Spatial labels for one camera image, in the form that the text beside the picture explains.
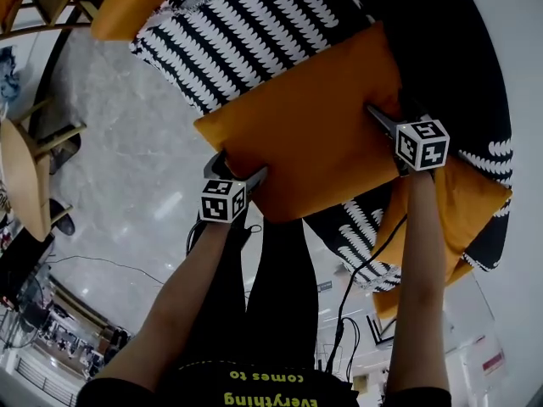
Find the black and white patterned cushion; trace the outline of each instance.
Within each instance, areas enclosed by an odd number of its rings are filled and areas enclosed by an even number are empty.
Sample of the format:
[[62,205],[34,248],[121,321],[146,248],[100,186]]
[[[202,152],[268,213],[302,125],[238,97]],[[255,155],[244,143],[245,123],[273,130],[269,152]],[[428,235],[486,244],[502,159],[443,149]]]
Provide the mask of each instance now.
[[[392,185],[386,183],[304,220],[352,273],[371,258],[391,193]],[[369,291],[388,291],[400,283],[400,275],[400,267],[373,261],[358,272],[355,283]]]
[[202,114],[370,25],[351,0],[167,0],[154,19],[132,52]]
[[[450,152],[510,187],[513,151],[507,93],[474,1],[361,1],[384,22],[403,86],[451,135]],[[467,262],[483,270],[498,266],[510,203],[467,247]]]

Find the wire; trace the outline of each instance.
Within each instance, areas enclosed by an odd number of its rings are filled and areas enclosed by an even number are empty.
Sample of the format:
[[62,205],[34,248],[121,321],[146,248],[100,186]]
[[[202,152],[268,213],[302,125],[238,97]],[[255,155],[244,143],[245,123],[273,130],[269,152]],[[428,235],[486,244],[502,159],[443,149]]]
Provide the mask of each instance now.
[[344,320],[350,321],[353,325],[353,329],[355,329],[355,347],[353,348],[353,354],[350,356],[349,364],[347,365],[347,371],[345,372],[345,376],[347,377],[347,382],[350,382],[350,373],[353,369],[353,361],[355,360],[355,353],[358,349],[358,346],[360,345],[361,340],[361,334],[360,334],[360,327],[358,324],[356,324],[356,321],[350,318],[349,316],[344,317]]
[[254,224],[254,225],[249,226],[249,230],[252,234],[257,234],[259,232],[262,232],[262,226]]
[[187,244],[185,245],[185,254],[188,255],[190,251],[192,250],[192,247],[195,243],[192,242],[194,232],[196,231],[196,228],[203,223],[202,220],[196,220],[196,223],[194,223],[194,226],[190,228],[190,231],[188,232],[187,236]]
[[336,357],[336,351],[338,350],[338,346],[339,346],[339,343],[341,342],[341,338],[343,337],[343,331],[344,331],[343,307],[345,305],[345,302],[347,301],[347,296],[350,293],[350,289],[353,286],[353,282],[355,281],[355,276],[358,274],[360,270],[362,270],[364,267],[372,263],[381,254],[381,252],[383,252],[383,250],[390,244],[390,242],[392,241],[392,238],[394,238],[394,235],[396,235],[396,232],[400,229],[400,227],[404,224],[406,220],[407,220],[407,215],[404,215],[403,218],[398,223],[398,225],[396,225],[394,230],[390,233],[389,237],[387,238],[387,241],[383,243],[383,245],[378,249],[377,252],[375,252],[375,254],[370,259],[368,259],[366,262],[361,264],[355,271],[353,271],[353,274],[350,276],[349,286],[345,290],[345,295],[343,296],[343,300],[341,300],[341,305],[339,306],[338,325],[336,326],[336,338],[333,344],[332,353],[330,354],[330,358],[328,359],[328,363],[326,365],[326,372],[328,374],[332,374],[333,361]]
[[387,324],[384,329],[379,333],[379,336],[380,337],[383,337],[385,335],[385,333],[388,331],[388,329],[390,329],[390,327],[392,327],[392,325],[396,322],[396,317],[394,317],[389,324]]
[[74,259],[74,258],[89,259],[91,261],[109,262],[110,264],[116,265],[116,266],[121,267],[121,268],[127,268],[127,269],[130,269],[130,270],[139,271],[140,273],[143,273],[145,276],[150,277],[151,279],[153,279],[155,282],[159,283],[160,285],[164,285],[163,282],[159,281],[156,277],[151,276],[147,271],[144,271],[144,270],[142,270],[140,268],[136,268],[136,267],[130,267],[129,265],[118,264],[118,263],[116,263],[114,261],[110,261],[109,259],[104,259],[104,258],[89,258],[88,256],[81,256],[79,254],[75,254],[73,256],[69,256],[68,258],[59,259],[58,261],[49,261],[49,262],[46,261],[46,263],[47,264],[58,264],[59,262],[66,261],[68,259]]

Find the marble floor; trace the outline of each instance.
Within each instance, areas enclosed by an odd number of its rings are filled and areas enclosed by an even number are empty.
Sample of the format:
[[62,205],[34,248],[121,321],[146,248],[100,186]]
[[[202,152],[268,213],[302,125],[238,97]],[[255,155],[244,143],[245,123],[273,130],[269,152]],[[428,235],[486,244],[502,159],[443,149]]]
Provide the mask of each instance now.
[[[81,150],[51,177],[52,196],[74,206],[76,224],[72,237],[56,232],[51,260],[69,259],[52,264],[52,273],[97,312],[137,332],[161,284],[140,271],[92,259],[144,270],[165,282],[185,256],[203,168],[214,151],[193,128],[198,115],[180,92],[133,57],[126,43],[96,42],[88,31],[73,31],[50,93],[54,101],[41,117],[42,135],[68,122],[87,124]],[[247,224],[261,224],[254,207]],[[338,271],[338,257],[307,227],[305,234],[317,281],[333,284],[319,296],[318,352],[325,360],[349,278]],[[260,249],[261,234],[255,233],[243,252],[247,291]],[[389,360],[390,350],[376,348],[372,339],[366,322],[372,312],[370,293],[355,287],[344,308],[361,328],[355,374],[382,368]],[[347,327],[336,372],[344,372],[353,345]]]

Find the chair leg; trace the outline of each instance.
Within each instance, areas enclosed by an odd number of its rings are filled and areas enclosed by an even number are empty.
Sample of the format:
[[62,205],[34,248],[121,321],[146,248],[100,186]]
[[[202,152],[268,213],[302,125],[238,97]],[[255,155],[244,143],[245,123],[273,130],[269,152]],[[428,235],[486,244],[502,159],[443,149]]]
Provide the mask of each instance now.
[[76,134],[79,134],[80,132],[85,130],[85,128],[87,128],[87,126],[85,124],[82,124],[74,128],[73,130],[69,130],[64,134],[61,134],[60,136],[54,138],[51,142],[47,142],[41,145],[40,147],[38,147],[38,149],[34,152],[34,156],[36,157],[38,155],[41,155],[42,153],[46,153],[50,151],[51,149],[57,147],[60,143],[65,142],[68,139],[71,139]]
[[71,205],[66,208],[66,209],[63,209],[62,211],[60,211],[57,215],[55,215],[52,219],[51,219],[51,225],[54,225],[57,221],[59,221],[60,219],[62,219],[65,215],[67,215],[74,207],[72,207]]
[[79,150],[79,147],[71,140],[67,140],[66,142],[64,142],[64,146],[62,148],[65,149],[67,152],[71,153],[72,155],[75,155]]
[[52,97],[49,97],[49,98],[45,98],[43,101],[41,101],[40,103],[36,104],[34,107],[32,107],[31,109],[27,110],[26,113],[22,114],[21,116],[19,116],[17,119],[13,119],[12,120],[12,123],[17,126],[17,125],[20,125],[22,124],[26,119],[30,118],[34,112],[36,112],[37,110],[41,109],[42,107],[45,107],[46,105],[48,105],[49,103],[51,103],[51,101],[53,100]]

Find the black pants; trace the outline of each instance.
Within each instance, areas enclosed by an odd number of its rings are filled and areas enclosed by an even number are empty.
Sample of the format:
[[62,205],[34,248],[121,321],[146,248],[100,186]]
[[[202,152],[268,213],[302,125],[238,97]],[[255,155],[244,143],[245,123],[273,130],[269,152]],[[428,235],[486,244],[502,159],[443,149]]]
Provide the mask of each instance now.
[[[196,231],[195,240],[200,231]],[[245,309],[241,249],[250,232],[233,227],[194,323],[183,364],[232,360],[312,368],[318,322],[315,271],[302,220],[263,227],[260,266]]]

